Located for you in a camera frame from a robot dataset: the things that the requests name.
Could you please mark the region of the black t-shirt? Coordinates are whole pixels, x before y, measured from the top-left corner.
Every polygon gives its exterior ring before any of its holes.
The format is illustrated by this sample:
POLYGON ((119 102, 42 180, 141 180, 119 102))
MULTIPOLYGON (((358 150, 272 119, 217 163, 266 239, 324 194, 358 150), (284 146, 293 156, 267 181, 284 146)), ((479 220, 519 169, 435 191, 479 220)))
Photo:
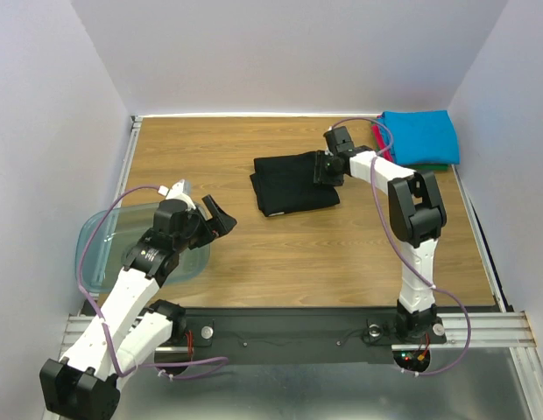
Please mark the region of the black t-shirt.
POLYGON ((314 183, 316 152, 255 158, 250 181, 265 217, 333 207, 340 203, 331 185, 314 183))

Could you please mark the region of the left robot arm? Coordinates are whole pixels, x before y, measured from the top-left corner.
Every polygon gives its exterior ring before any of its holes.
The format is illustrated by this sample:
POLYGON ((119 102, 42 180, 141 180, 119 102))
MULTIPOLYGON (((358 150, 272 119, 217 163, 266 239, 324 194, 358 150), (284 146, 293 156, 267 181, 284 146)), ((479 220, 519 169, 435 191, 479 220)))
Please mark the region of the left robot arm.
POLYGON ((178 267, 187 249, 202 248, 237 224, 209 195, 206 219, 187 196, 162 200, 152 226, 124 260, 116 283, 75 343, 39 372, 46 409, 67 419, 110 419, 124 385, 164 342, 187 335, 185 311, 149 300, 178 267))

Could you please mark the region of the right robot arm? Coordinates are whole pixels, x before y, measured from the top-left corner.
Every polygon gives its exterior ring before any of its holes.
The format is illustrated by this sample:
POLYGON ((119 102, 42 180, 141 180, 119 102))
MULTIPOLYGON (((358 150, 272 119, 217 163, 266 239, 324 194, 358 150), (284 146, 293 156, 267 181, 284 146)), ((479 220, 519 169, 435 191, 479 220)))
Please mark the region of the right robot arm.
POLYGON ((379 157, 365 147, 331 154, 318 151, 314 183, 341 186, 348 175, 370 183, 373 198, 387 195, 389 218, 381 223, 402 262, 394 331, 414 341, 437 319, 434 254, 447 214, 433 172, 419 172, 379 157))

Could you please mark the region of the folded red t-shirt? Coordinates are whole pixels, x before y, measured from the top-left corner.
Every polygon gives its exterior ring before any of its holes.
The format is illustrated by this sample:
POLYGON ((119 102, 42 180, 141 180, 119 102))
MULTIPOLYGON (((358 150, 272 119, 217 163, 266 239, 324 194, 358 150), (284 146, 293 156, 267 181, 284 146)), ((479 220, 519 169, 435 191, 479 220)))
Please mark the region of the folded red t-shirt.
POLYGON ((377 124, 371 126, 371 131, 376 142, 376 150, 383 151, 383 158, 395 163, 396 158, 393 151, 393 139, 389 130, 379 127, 377 124))

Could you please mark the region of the clear blue plastic bin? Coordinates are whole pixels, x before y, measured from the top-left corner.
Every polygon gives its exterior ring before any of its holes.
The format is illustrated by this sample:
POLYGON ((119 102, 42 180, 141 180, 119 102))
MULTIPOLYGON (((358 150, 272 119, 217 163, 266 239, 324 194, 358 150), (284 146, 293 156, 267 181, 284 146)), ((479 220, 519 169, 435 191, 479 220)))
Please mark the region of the clear blue plastic bin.
POLYGON ((93 215, 81 228, 75 250, 75 270, 91 294, 110 292, 125 257, 152 226, 156 203, 118 207, 108 217, 93 215))

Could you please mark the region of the folded green t-shirt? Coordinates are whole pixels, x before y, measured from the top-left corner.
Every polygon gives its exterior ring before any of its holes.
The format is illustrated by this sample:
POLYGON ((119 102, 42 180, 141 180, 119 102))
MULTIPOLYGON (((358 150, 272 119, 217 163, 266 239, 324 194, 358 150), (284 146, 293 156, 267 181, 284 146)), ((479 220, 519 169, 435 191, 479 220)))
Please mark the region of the folded green t-shirt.
POLYGON ((405 167, 415 170, 415 171, 423 171, 423 170, 430 170, 430 171, 442 171, 445 172, 448 169, 448 164, 434 164, 434 163, 427 163, 427 164, 405 164, 405 167))

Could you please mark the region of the folded blue t-shirt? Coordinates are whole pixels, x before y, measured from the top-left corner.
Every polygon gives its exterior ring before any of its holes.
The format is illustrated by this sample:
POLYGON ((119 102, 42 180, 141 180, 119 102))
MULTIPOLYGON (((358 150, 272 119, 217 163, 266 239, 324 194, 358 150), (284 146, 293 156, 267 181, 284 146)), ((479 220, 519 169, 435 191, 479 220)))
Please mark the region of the folded blue t-shirt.
POLYGON ((460 163, 458 137, 446 110, 385 111, 377 120, 392 133, 389 152, 397 165, 460 163))

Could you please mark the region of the left aluminium side rail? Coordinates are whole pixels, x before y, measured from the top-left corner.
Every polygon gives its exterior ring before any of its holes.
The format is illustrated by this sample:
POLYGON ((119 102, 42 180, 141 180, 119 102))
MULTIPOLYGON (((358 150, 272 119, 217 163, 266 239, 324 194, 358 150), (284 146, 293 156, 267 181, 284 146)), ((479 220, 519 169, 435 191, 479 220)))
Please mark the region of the left aluminium side rail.
POLYGON ((130 135, 128 137, 125 153, 123 155, 121 171, 119 173, 118 180, 116 182, 116 190, 114 198, 116 199, 121 193, 125 191, 127 180, 130 173, 132 160, 134 157, 135 149, 137 147, 138 138, 142 126, 144 117, 142 115, 133 115, 131 118, 130 135))

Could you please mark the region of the aluminium frame rail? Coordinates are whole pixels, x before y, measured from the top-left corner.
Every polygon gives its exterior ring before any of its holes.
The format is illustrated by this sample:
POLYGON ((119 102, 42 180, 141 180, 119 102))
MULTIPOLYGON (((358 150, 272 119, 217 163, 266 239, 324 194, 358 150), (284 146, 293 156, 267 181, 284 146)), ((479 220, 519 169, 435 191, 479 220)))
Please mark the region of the aluminium frame rail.
MULTIPOLYGON (((429 348, 463 348, 467 339, 467 323, 464 317, 456 313, 443 313, 441 318, 445 328, 446 342, 435 344, 435 339, 430 339, 429 348)), ((88 316, 69 317, 60 346, 62 354, 81 337, 92 319, 88 316)), ((524 313, 479 312, 471 313, 469 319, 470 348, 536 347, 536 340, 524 313)))

